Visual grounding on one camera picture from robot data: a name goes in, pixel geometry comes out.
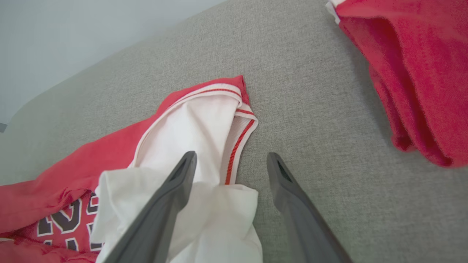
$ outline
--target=white garment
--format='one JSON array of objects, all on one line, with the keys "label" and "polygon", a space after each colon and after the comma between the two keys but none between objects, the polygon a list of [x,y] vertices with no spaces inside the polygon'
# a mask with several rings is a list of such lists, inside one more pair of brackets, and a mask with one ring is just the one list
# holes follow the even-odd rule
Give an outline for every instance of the white garment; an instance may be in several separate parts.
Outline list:
[{"label": "white garment", "polygon": [[228,84],[187,94],[145,132],[129,168],[103,172],[90,237],[104,243],[97,263],[105,260],[187,151],[197,153],[197,169],[189,202],[177,215],[167,261],[262,261],[252,226],[258,193],[232,184],[240,152],[257,125],[239,94]]}]

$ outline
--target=white floor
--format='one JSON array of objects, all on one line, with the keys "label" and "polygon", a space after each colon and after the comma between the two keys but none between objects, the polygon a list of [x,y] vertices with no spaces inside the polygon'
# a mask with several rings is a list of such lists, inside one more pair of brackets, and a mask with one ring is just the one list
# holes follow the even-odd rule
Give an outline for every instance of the white floor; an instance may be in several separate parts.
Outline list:
[{"label": "white floor", "polygon": [[224,0],[0,0],[0,123],[26,102]]}]

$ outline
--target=gray textile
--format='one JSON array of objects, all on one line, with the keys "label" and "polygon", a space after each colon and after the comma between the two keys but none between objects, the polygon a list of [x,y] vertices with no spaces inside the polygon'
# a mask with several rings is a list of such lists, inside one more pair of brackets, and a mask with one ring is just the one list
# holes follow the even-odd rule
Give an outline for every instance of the gray textile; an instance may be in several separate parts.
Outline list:
[{"label": "gray textile", "polygon": [[238,183],[260,192],[254,225],[266,263],[292,261],[271,199],[269,151],[355,262],[468,262],[468,169],[392,146],[367,63],[322,1],[230,0],[60,83],[0,138],[1,183],[34,179],[79,146],[149,117],[170,92],[239,74],[259,126]]}]

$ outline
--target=red garment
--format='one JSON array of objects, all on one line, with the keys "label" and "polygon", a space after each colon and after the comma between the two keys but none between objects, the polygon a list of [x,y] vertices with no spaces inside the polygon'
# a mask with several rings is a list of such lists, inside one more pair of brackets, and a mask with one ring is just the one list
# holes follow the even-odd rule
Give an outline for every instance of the red garment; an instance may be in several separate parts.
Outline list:
[{"label": "red garment", "polygon": [[468,1],[346,0],[340,28],[369,72],[395,147],[468,164]]},{"label": "red garment", "polygon": [[238,87],[242,101],[249,105],[242,76],[212,80],[174,92],[150,118],[83,145],[36,180],[0,186],[0,237],[14,239],[0,240],[2,261],[94,262],[101,244],[89,243],[98,201],[92,191],[101,173],[127,168],[140,138],[156,119],[188,93],[215,83]]}]

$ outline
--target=red stripe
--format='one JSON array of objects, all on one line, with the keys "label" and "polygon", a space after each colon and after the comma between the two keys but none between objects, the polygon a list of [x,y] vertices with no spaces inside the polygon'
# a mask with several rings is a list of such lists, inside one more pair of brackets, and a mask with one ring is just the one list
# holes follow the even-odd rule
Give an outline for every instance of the red stripe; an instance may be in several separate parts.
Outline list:
[{"label": "red stripe", "polygon": [[214,89],[209,89],[209,90],[205,90],[205,91],[202,91],[202,92],[198,92],[198,93],[196,93],[196,94],[192,94],[192,95],[187,96],[187,97],[182,97],[181,99],[179,99],[178,101],[176,101],[174,104],[178,103],[178,102],[181,101],[181,100],[185,100],[185,99],[187,99],[187,98],[190,98],[190,97],[192,97],[192,96],[195,96],[195,95],[198,95],[198,94],[202,94],[202,93],[212,92],[212,91],[227,91],[227,92],[232,92],[232,93],[236,94],[237,96],[239,96],[240,98],[242,98],[242,96],[241,96],[239,93],[237,93],[237,92],[235,92],[235,91],[233,91],[233,90],[230,90],[230,89],[227,89],[227,88],[214,88]]},{"label": "red stripe", "polygon": [[231,173],[233,171],[235,153],[237,152],[237,148],[239,148],[239,145],[241,144],[241,141],[244,138],[245,134],[252,127],[254,122],[255,120],[250,120],[249,124],[247,124],[247,127],[245,127],[244,131],[241,133],[241,135],[237,139],[237,142],[235,143],[234,149],[231,153],[231,158],[229,158],[229,164],[227,165],[227,174],[226,174],[225,184],[229,184],[231,182]]},{"label": "red stripe", "polygon": [[248,111],[248,110],[240,110],[240,109],[237,109],[236,111],[242,112],[242,113],[245,113],[245,114],[251,114],[251,115],[254,114],[252,111]]}]

